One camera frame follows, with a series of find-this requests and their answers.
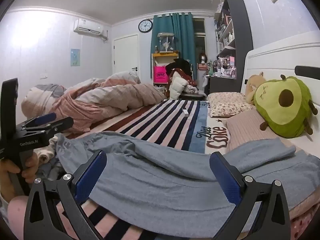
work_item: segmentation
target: bed headboard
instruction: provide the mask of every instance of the bed headboard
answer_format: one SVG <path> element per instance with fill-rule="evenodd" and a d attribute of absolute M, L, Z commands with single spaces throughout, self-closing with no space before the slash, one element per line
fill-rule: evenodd
<path fill-rule="evenodd" d="M 306 152 L 320 157 L 320 80 L 316 79 L 320 77 L 320 31 L 302 33 L 249 51 L 244 66 L 243 94 L 246 80 L 261 71 L 266 80 L 281 79 L 281 74 L 296 76 L 309 87 L 314 105 L 319 110 L 319 114 L 312 115 L 310 119 L 313 135 L 303 133 L 291 141 Z M 301 73 L 310 77 L 299 76 Z"/>

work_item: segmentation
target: silver bolt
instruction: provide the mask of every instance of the silver bolt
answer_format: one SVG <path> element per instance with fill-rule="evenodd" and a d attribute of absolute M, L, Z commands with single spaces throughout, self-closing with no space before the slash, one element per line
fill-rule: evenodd
<path fill-rule="evenodd" d="M 253 178 L 250 177 L 250 176 L 245 176 L 245 177 L 244 177 L 244 180 L 245 180 L 246 182 L 253 182 Z"/>
<path fill-rule="evenodd" d="M 72 177 L 71 174 L 66 174 L 66 175 L 63 176 L 63 179 L 64 180 L 69 180 L 69 179 L 71 179 L 71 177 Z"/>
<path fill-rule="evenodd" d="M 36 178 L 35 179 L 35 184 L 39 184 L 41 182 L 41 178 Z"/>
<path fill-rule="evenodd" d="M 279 180 L 275 180 L 275 184 L 279 187 L 281 186 L 281 182 Z"/>

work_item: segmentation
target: pink box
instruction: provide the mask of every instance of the pink box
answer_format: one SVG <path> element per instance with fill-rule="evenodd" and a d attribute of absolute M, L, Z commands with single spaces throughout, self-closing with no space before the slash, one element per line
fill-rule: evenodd
<path fill-rule="evenodd" d="M 165 66 L 154 66 L 154 83 L 167 84 L 168 76 L 165 73 Z"/>

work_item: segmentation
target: white door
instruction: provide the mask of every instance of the white door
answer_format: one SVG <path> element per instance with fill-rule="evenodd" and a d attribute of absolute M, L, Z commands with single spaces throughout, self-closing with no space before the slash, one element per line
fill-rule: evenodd
<path fill-rule="evenodd" d="M 131 70 L 140 77 L 138 34 L 115 39 L 113 45 L 113 73 Z"/>

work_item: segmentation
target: floral pillow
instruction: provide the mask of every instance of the floral pillow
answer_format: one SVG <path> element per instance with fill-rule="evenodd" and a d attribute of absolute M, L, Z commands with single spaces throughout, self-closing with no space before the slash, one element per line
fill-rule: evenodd
<path fill-rule="evenodd" d="M 241 112 L 255 109 L 246 103 L 245 97 L 237 92 L 212 93 L 208 95 L 210 117 L 231 117 Z"/>

